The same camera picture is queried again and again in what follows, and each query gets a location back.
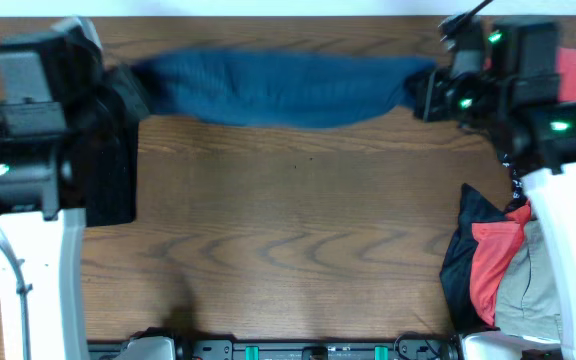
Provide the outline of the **navy blue denim shorts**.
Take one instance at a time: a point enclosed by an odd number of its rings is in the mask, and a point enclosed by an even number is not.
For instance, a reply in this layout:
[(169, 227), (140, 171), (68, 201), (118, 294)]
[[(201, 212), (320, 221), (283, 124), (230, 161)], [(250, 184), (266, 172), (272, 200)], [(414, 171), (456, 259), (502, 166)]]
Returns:
[(183, 48), (132, 66), (155, 115), (242, 127), (325, 129), (413, 107), (406, 80), (434, 60)]

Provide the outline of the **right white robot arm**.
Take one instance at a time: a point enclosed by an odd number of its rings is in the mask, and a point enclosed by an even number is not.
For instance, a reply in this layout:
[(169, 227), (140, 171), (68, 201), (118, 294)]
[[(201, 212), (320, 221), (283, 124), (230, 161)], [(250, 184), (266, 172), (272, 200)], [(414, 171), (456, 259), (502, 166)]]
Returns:
[(468, 12), (439, 29), (453, 58), (448, 67), (409, 78), (414, 114), (484, 133), (515, 164), (542, 226), (563, 325), (558, 345), (477, 331), (459, 337), (458, 353), (463, 359), (576, 359), (576, 102), (559, 98), (558, 24), (512, 16), (485, 30)]

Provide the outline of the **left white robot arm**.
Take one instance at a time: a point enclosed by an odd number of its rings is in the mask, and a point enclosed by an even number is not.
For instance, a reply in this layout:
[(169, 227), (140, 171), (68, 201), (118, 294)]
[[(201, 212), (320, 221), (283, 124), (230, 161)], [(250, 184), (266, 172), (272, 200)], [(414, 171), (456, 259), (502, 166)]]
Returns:
[(9, 359), (85, 359), (84, 230), (136, 216), (147, 96), (95, 29), (0, 42), (0, 305)]

